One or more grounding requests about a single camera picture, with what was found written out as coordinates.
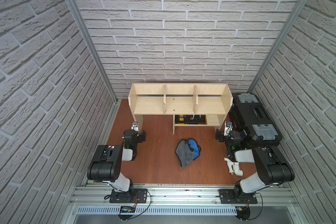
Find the grey and blue cloth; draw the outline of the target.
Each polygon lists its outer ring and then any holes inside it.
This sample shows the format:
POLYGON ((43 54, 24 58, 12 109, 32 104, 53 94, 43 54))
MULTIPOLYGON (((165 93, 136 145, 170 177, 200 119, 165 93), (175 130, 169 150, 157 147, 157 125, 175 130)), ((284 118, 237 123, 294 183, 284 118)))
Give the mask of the grey and blue cloth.
POLYGON ((181 140, 175 150, 175 154, 182 168, 188 167, 192 161, 200 156, 201 147, 194 139, 181 140))

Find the light wooden bookshelf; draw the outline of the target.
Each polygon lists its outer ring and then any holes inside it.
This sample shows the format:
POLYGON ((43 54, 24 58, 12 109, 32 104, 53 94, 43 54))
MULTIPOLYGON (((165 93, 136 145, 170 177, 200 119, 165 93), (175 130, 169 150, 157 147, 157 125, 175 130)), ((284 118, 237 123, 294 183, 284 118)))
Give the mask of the light wooden bookshelf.
POLYGON ((206 126, 220 129, 233 104, 227 84, 135 83, 128 96, 135 122, 145 115, 204 115, 206 126))

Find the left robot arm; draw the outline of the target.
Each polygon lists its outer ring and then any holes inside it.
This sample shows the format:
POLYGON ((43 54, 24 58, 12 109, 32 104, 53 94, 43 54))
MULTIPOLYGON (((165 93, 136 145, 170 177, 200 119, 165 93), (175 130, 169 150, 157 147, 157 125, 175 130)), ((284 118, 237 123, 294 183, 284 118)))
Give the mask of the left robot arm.
POLYGON ((107 184, 118 193, 131 193, 133 183, 121 173, 123 161, 134 161, 137 146, 146 140, 146 133, 134 129, 124 132, 120 145, 99 145, 87 169, 88 180, 107 184))

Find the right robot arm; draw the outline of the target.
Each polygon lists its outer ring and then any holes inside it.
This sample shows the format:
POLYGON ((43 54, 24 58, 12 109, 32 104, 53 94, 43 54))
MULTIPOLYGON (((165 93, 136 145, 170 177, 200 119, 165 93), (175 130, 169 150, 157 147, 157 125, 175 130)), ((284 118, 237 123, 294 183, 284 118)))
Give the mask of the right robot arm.
POLYGON ((280 150, 275 147, 255 147, 240 149, 240 133, 216 131, 216 140, 227 146, 227 162, 229 173, 242 176, 241 163, 252 163, 256 172, 248 178, 237 181, 233 188, 233 196, 250 196, 270 186, 278 186, 295 179, 295 173, 280 150))

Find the black yellow book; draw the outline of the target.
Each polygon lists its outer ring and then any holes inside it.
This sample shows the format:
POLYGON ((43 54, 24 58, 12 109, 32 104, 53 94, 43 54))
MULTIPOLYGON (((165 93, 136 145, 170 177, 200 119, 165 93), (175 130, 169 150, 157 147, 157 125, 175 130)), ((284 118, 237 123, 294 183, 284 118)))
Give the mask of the black yellow book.
POLYGON ((175 115, 176 125, 206 125, 205 115, 175 115))

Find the white plastic pipe fitting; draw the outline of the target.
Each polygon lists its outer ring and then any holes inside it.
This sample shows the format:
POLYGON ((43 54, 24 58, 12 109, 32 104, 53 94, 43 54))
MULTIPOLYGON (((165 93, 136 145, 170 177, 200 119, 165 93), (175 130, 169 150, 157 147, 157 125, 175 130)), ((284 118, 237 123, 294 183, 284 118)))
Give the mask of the white plastic pipe fitting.
POLYGON ((236 175, 236 176, 243 176, 243 171, 240 169, 239 163, 238 162, 233 162, 228 158, 224 158, 224 161, 226 161, 229 173, 231 175, 236 175))

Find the black toolbox grey latches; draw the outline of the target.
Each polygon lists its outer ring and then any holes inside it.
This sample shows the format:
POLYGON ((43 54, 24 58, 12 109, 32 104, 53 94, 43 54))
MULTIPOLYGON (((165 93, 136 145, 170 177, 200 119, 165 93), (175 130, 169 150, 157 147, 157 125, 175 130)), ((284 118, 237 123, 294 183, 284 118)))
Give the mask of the black toolbox grey latches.
POLYGON ((259 98, 250 93, 234 93, 230 121, 240 132, 241 147, 278 146, 282 134, 259 98))

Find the white vent grille strip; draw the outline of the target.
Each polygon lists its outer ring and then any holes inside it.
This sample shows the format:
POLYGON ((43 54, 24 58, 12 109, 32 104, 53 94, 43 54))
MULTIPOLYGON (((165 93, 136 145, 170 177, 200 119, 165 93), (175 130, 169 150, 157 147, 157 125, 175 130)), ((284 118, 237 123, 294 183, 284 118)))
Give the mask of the white vent grille strip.
MULTIPOLYGON (((118 215, 119 205, 81 206, 78 215, 118 215)), ((138 206, 134 215, 236 216, 234 206, 138 206)))

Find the left controller board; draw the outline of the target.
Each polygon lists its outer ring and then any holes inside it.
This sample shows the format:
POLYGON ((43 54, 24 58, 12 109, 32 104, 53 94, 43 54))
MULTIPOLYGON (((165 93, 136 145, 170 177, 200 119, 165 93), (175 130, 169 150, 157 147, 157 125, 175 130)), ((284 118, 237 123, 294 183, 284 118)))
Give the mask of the left controller board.
POLYGON ((126 221, 133 217, 136 208, 132 206, 121 206, 119 210, 119 218, 121 221, 126 221))

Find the controller board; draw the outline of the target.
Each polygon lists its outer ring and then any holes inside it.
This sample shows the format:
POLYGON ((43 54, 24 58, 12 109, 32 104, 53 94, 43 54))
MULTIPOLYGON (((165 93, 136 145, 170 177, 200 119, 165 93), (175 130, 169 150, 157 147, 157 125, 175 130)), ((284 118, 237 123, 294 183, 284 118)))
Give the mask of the controller board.
POLYGON ((119 210, 119 218, 121 221, 126 221, 133 217, 136 208, 132 206, 121 206, 119 210))
POLYGON ((251 215, 251 210, 248 207, 235 207, 236 208, 236 218, 240 221, 248 221, 251 215))

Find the right controller board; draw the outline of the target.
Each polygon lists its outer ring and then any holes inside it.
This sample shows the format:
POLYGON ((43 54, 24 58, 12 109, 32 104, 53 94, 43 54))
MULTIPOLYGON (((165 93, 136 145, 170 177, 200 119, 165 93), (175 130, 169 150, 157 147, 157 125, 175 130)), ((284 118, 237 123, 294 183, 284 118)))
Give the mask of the right controller board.
POLYGON ((236 208, 236 218, 240 221, 248 221, 251 215, 251 210, 248 207, 235 207, 236 208))

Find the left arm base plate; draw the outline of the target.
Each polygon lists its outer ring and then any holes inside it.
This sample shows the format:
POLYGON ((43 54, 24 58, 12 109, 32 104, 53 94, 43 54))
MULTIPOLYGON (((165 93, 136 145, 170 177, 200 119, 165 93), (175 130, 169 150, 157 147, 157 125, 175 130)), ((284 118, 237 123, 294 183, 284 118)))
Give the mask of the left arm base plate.
POLYGON ((116 192, 112 190, 109 203, 146 203, 147 196, 147 189, 134 189, 130 192, 116 192))

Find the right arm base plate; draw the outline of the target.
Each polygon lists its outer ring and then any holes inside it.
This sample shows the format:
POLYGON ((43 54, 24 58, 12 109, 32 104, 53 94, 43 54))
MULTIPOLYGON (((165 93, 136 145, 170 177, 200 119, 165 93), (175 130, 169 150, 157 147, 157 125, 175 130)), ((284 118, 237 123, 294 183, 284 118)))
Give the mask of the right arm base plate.
POLYGON ((257 204, 254 193, 246 194, 238 189, 219 189, 221 204, 257 204))

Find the aluminium rail frame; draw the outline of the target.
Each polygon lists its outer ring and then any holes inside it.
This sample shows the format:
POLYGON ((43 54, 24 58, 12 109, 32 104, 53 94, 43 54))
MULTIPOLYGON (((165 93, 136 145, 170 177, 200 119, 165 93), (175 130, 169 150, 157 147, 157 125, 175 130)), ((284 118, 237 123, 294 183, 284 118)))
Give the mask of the aluminium rail frame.
MULTIPOLYGON (((135 189, 147 189, 152 199, 152 205, 193 205, 218 206, 221 204, 219 190, 233 189, 233 185, 192 185, 192 184, 135 184, 135 189)), ((89 183, 83 187, 76 187, 69 205, 104 205, 108 200, 112 188, 102 183, 89 183)), ((258 204, 265 206, 298 206, 298 202, 290 188, 269 187, 259 191, 256 196, 258 204)))

